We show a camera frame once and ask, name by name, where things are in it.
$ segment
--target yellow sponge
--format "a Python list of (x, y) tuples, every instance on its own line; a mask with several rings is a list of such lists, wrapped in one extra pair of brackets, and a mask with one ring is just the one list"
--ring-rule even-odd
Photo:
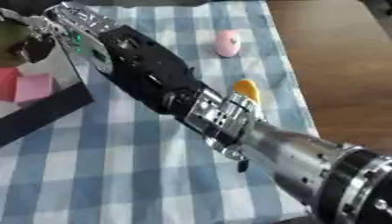
[(249, 99), (252, 99), (259, 105), (261, 103), (259, 90), (255, 82), (252, 80), (238, 80), (233, 84), (233, 91), (240, 95), (246, 95)]

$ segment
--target blue and white checkered cloth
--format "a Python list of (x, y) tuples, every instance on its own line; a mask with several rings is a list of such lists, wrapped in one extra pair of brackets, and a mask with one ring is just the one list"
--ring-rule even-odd
[[(317, 134), (265, 2), (94, 9), (167, 46), (223, 94), (254, 80), (271, 123)], [(242, 41), (230, 59), (213, 48), (226, 29)], [(0, 150), (1, 223), (269, 223), (303, 212), (263, 168), (237, 173), (171, 117), (87, 63), (78, 69), (96, 102)]]

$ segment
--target red block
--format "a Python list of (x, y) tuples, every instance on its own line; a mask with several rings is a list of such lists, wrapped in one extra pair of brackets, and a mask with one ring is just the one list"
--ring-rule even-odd
[(0, 102), (13, 102), (17, 92), (19, 71), (15, 67), (0, 67)]

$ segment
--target wooden table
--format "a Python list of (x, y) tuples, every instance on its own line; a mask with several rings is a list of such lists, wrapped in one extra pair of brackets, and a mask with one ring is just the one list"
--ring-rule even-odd
[(392, 153), (392, 43), (355, 0), (269, 7), (320, 135)]

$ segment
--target toy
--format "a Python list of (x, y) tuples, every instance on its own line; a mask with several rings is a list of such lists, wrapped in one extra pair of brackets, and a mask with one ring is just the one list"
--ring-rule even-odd
[(221, 31), (216, 37), (215, 51), (222, 57), (233, 57), (240, 48), (240, 35), (235, 30)]

